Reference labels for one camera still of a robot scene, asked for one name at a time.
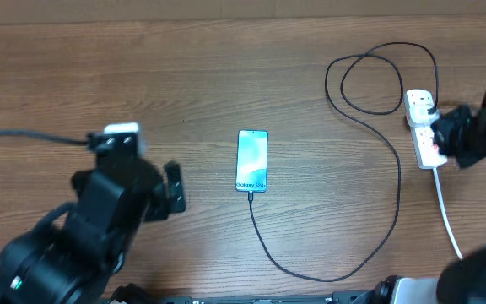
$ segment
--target power strip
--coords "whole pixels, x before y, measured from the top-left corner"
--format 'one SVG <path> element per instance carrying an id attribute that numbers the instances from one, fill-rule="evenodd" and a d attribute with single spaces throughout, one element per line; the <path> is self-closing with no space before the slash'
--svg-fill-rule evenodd
<path id="1" fill-rule="evenodd" d="M 419 168 L 432 169 L 444 165 L 447 157 L 438 152 L 438 146 L 434 143 L 435 134 L 430 128 L 430 124 L 440 117 L 438 111 L 429 114 L 429 109 L 434 106 L 432 94 L 426 90 L 409 90 L 404 105 Z"/>

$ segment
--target wooden table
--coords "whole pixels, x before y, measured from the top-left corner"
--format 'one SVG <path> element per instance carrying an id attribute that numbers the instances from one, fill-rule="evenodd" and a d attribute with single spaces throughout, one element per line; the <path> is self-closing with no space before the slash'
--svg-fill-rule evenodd
<path id="1" fill-rule="evenodd" d="M 397 228 L 357 274 L 335 284 L 281 273 L 234 190 L 237 132 L 266 129 L 269 189 L 255 196 L 256 221 L 272 255 L 302 274 L 331 278 L 360 263 L 389 229 L 396 161 L 370 131 L 324 98 L 334 58 L 387 41 L 427 46 L 440 66 L 440 106 L 479 105 L 486 87 L 486 16 L 275 19 L 0 26 L 0 128 L 82 138 L 111 122 L 143 124 L 157 165 L 183 168 L 188 210 L 144 225 L 126 267 L 107 291 L 134 282 L 154 294 L 326 294 L 372 288 L 390 274 L 436 276 L 455 258 L 430 171 L 417 167 L 403 107 L 388 117 L 356 113 L 332 70 L 341 108 L 376 127 L 402 160 Z M 434 91 L 431 61 L 410 46 L 378 52 L 401 70 L 405 89 Z M 391 109 L 392 68 L 364 60 L 347 95 Z M 70 176 L 91 168 L 80 148 L 0 138 L 0 251 L 58 204 L 74 199 Z M 451 226 L 464 253 L 486 236 L 486 160 L 440 168 Z"/>

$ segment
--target smartphone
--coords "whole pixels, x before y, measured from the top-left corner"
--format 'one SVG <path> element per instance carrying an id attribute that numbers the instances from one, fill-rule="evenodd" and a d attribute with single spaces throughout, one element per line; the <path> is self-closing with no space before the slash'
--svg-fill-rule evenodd
<path id="1" fill-rule="evenodd" d="M 267 131 L 241 130 L 237 141 L 235 190 L 266 192 Z"/>

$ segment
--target black cable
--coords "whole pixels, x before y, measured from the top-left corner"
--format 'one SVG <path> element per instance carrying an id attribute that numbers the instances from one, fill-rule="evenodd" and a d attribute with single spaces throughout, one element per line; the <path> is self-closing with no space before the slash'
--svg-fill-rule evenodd
<path id="1" fill-rule="evenodd" d="M 23 136 L 32 139 L 40 139 L 51 141 L 60 144 L 74 144 L 85 146 L 88 144 L 86 140 L 77 140 L 71 138 L 64 138 L 61 136 L 56 136 L 48 133 L 41 133 L 30 130 L 0 130 L 0 136 Z"/>
<path id="2" fill-rule="evenodd" d="M 337 62 L 340 62 L 342 60 L 349 59 L 349 58 L 358 58 L 357 60 L 354 61 L 354 63 L 352 63 L 352 65 L 348 68 L 348 70 L 346 71 L 346 73 L 344 73 L 343 80 L 341 81 L 340 90 L 341 90 L 341 95 L 343 96 L 344 101 L 346 101 L 346 103 L 348 103 L 354 109 L 356 109 L 358 111 L 362 111 L 363 113 L 367 113 L 367 114 L 372 114 L 372 115 L 387 115 L 387 114 L 393 113 L 402 104 L 402 100 L 403 100 L 403 96 L 404 96 L 404 87 L 402 85 L 402 77 L 401 77 L 401 74 L 398 71 L 397 66 L 393 62 L 391 62 L 390 60 L 388 60 L 388 59 L 386 59 L 384 57 L 378 56 L 378 55 L 370 54 L 372 51 L 374 51 L 377 48 L 380 48 L 380 47 L 383 47 L 383 46 L 389 46 L 389 45 L 409 45 L 409 46 L 417 46 L 417 47 L 420 47 L 420 48 L 424 49 L 425 51 L 427 51 L 427 53 L 430 55 L 430 58 L 432 59 L 432 62 L 433 62 L 434 68 L 435 68 L 436 99 L 435 99 L 435 105 L 431 109 L 429 109 L 429 113 L 434 113 L 436 111 L 437 107 L 438 107 L 438 84 L 439 84 L 439 82 L 438 82 L 438 66 L 436 65 L 435 57 L 429 51 L 429 49 L 427 49 L 426 47 L 421 46 L 419 44 L 416 44 L 416 43 L 412 43 L 412 42 L 389 42 L 389 43 L 381 44 L 379 46 L 375 46 L 375 47 L 371 48 L 370 50 L 368 50 L 365 54 L 350 55 L 350 56 L 346 56 L 346 57 L 341 57 L 341 58 L 335 59 L 333 62 L 331 62 L 329 64 L 329 66 L 327 66 L 326 78 L 325 78 L 325 84 L 324 85 L 325 85 L 325 90 L 326 90 L 326 98 L 329 101 L 329 103 L 332 105 L 333 109 L 335 109 L 337 112 L 339 112 L 344 117 L 346 117 L 346 118 L 348 118 L 348 119 L 350 119 L 350 120 L 352 120 L 354 122 L 357 122 L 357 123 L 359 123 L 359 124 L 367 127 L 368 129 L 370 129 L 374 133 L 376 133 L 387 144 L 387 146 L 389 146 L 389 148 L 391 149 L 391 152 L 393 152 L 393 154 L 395 155 L 395 159 L 397 160 L 397 169 L 398 169 L 398 174 L 397 174 L 397 205 L 396 205 L 396 208 L 395 208 L 395 217 L 393 218 L 393 223 L 391 224 L 391 228 L 386 233 L 386 236 L 380 242 L 380 244 L 378 245 L 378 247 L 376 247 L 376 249 L 373 252 L 371 252 L 370 255 L 363 262 L 361 262 L 361 264 L 359 266 L 357 266 L 354 270 L 352 270 L 348 274 L 345 274 L 343 276 L 340 276 L 340 277 L 334 278 L 334 279 L 319 279 L 319 278 L 313 278 L 313 277 L 310 277 L 310 276 L 307 276 L 307 275 L 303 275 L 303 274 L 296 274 L 295 272 L 290 271 L 290 270 L 284 268 L 283 266 L 281 266 L 279 263 L 277 263 L 277 261 L 275 261 L 275 259 L 271 256 L 271 254 L 267 250 L 266 244 L 263 241 L 262 236 L 260 235 L 260 231 L 258 230 L 258 226 L 257 226 L 256 221 L 254 220 L 254 214 L 252 212 L 252 201 L 253 201 L 254 197 L 253 197 L 253 194 L 252 193 L 249 193 L 249 198 L 248 199 L 249 199 L 249 209 L 251 211 L 252 224 L 254 225 L 254 229 L 256 230 L 256 234 L 258 235 L 258 239 L 260 240 L 260 243 L 262 244 L 263 250 L 267 254 L 267 257 L 269 258 L 269 260 L 275 266 L 277 266 L 278 269 L 282 270 L 286 274 L 293 275 L 296 278 L 300 278 L 300 279 L 304 279 L 304 280 L 313 280 L 313 281 L 316 281 L 316 282 L 337 282 L 337 281 L 340 281 L 340 280 L 344 280 L 344 279 L 352 276 L 353 274 L 355 274 L 372 257 L 374 257 L 374 255 L 382 248 L 382 246 L 384 246 L 384 244 L 386 243 L 387 239 L 389 238 L 389 236 L 393 232 L 393 229 L 395 229 L 395 225 L 397 224 L 397 220 L 398 220 L 399 209 L 400 209 L 400 206 L 401 206 L 401 159 L 399 158 L 398 153 L 395 150 L 395 148 L 393 147 L 393 145 L 378 130 L 376 130 L 375 128 L 371 127 L 370 125 L 368 125 L 365 122 L 361 122 L 357 118 L 351 117 L 350 115 L 348 115 L 345 112 L 341 111 L 335 105 L 335 103 L 333 102 L 331 96 L 329 95 L 329 89 L 328 89 L 328 84 L 327 84 L 328 76 L 329 76 L 329 70 L 331 69 L 331 66 L 333 64 L 335 64 Z M 350 102 L 350 100 L 348 100 L 348 97 L 346 97 L 346 95 L 344 94 L 343 86 L 344 86 L 344 80 L 346 79 L 346 76 L 348 76 L 348 73 L 354 67 L 354 65 L 356 63 L 360 62 L 365 57 L 373 57 L 373 58 L 378 58 L 378 59 L 381 59 L 383 61 L 386 61 L 389 64 L 391 64 L 391 66 L 395 69 L 395 72 L 397 73 L 398 80 L 399 80 L 399 84 L 401 85 L 401 98 L 399 99 L 398 104 L 392 110 L 390 110 L 390 111 L 378 112 L 378 111 L 367 111 L 367 110 L 361 109 L 361 108 L 357 107 L 356 105 L 354 105 L 352 102 Z"/>

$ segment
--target blurred equipment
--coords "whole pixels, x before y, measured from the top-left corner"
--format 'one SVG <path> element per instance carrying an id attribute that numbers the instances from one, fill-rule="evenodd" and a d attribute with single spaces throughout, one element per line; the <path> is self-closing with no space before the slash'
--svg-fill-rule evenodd
<path id="1" fill-rule="evenodd" d="M 0 304 L 97 302 L 108 279 L 122 269 L 140 224 L 185 211 L 179 165 L 165 165 L 165 185 L 138 153 L 137 123 L 110 125 L 90 134 L 86 144 L 96 165 L 71 179 L 78 202 L 52 210 L 1 252 Z M 53 222 L 64 214 L 59 229 Z"/>

